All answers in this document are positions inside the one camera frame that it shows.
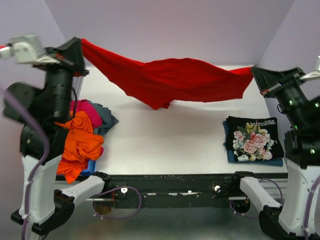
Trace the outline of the black floral folded t shirt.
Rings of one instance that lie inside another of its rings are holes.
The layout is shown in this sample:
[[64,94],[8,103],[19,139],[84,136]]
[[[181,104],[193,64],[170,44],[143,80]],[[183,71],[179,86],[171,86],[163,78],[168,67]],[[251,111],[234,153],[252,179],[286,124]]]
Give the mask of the black floral folded t shirt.
[[229,116],[225,121],[229,130],[226,149],[232,151],[236,162],[283,159],[277,118]]

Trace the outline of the red t shirt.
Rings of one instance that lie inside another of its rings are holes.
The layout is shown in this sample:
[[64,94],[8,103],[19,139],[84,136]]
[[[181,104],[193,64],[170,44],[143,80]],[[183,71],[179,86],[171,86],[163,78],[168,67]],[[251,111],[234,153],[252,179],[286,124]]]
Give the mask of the red t shirt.
[[173,101],[221,102],[241,99],[253,80],[250,67],[225,70],[193,58],[140,62],[81,40],[83,56],[124,93],[153,110]]

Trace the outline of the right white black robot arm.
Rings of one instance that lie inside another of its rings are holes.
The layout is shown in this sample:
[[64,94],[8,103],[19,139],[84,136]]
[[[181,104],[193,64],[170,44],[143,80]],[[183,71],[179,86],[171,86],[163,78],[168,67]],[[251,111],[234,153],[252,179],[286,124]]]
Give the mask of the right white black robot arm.
[[275,98],[291,129],[285,133],[287,187],[284,203],[274,200],[251,172],[236,172],[230,191],[245,194],[255,206],[262,232],[274,240],[317,240],[315,211],[320,188],[320,99],[307,99],[301,85],[320,77],[319,70],[274,71],[253,67],[260,93]]

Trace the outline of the pink t shirt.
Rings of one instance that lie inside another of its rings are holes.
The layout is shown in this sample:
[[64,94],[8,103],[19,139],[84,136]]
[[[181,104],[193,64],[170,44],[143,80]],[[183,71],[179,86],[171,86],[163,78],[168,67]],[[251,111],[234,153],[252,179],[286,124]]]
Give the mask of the pink t shirt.
[[70,123],[70,140],[75,144],[72,154],[80,160],[96,161],[102,154],[104,138],[94,133],[94,128],[102,125],[102,120],[88,100],[72,101],[70,114],[75,115]]

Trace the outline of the orange t shirt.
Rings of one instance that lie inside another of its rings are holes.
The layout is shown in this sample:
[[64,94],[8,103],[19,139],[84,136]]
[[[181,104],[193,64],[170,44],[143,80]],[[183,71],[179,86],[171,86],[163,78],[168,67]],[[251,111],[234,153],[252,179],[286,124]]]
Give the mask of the orange t shirt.
[[56,174],[63,175],[71,184],[88,168],[89,160],[100,158],[104,138],[94,134],[91,120],[84,111],[76,112],[75,117],[66,123],[55,124],[68,130]]

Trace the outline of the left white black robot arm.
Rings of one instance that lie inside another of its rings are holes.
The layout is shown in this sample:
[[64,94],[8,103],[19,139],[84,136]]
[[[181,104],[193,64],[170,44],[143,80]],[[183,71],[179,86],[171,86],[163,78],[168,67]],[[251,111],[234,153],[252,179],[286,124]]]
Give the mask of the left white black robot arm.
[[95,172],[69,188],[55,188],[56,171],[64,151],[68,131],[61,127],[70,120],[70,104],[76,96],[75,77],[88,74],[82,42],[74,37],[58,47],[44,47],[36,34],[11,38],[0,48],[2,59],[15,58],[45,72],[42,88],[15,82],[4,91],[3,115],[23,124],[19,151],[24,170],[23,199],[11,219],[31,228],[24,240],[43,240],[64,225],[75,207],[98,195],[107,197],[108,176]]

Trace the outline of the grey blue t shirt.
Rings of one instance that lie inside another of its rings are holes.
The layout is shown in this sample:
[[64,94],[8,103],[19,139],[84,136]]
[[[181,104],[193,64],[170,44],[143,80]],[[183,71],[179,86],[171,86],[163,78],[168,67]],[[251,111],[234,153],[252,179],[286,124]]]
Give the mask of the grey blue t shirt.
[[93,132],[96,135],[105,136],[115,125],[119,123],[119,120],[112,114],[112,111],[108,107],[104,107],[99,103],[93,103],[88,101],[93,108],[97,111],[102,125],[95,127]]

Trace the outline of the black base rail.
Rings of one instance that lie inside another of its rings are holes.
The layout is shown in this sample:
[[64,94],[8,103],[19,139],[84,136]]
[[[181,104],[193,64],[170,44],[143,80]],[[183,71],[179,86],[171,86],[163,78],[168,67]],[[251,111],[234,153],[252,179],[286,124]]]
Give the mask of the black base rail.
[[237,171],[227,174],[105,175],[103,194],[95,193],[93,198],[111,201],[118,209],[227,208],[230,200],[246,198],[239,187],[240,178],[252,176],[276,182],[262,182],[273,198],[285,195],[286,173]]

